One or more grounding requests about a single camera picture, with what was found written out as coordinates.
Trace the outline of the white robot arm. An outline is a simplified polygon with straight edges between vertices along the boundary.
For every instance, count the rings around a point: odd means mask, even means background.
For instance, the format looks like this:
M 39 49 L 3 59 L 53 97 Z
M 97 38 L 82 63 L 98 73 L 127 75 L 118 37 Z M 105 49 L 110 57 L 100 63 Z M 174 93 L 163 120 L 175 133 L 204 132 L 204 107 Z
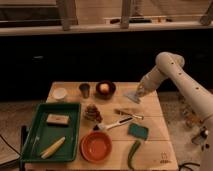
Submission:
M 159 53 L 154 68 L 142 77 L 136 94 L 143 97 L 155 91 L 167 78 L 171 79 L 209 131 L 200 171 L 213 171 L 213 94 L 189 76 L 182 69 L 183 65 L 182 56 L 170 52 Z

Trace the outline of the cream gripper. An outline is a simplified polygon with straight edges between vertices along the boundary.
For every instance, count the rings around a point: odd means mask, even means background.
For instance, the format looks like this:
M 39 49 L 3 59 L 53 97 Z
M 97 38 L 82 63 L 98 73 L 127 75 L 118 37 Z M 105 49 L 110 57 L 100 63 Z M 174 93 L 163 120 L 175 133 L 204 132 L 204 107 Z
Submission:
M 151 70 L 144 75 L 137 87 L 136 95 L 143 97 L 155 91 L 160 85 L 160 76 L 158 71 Z

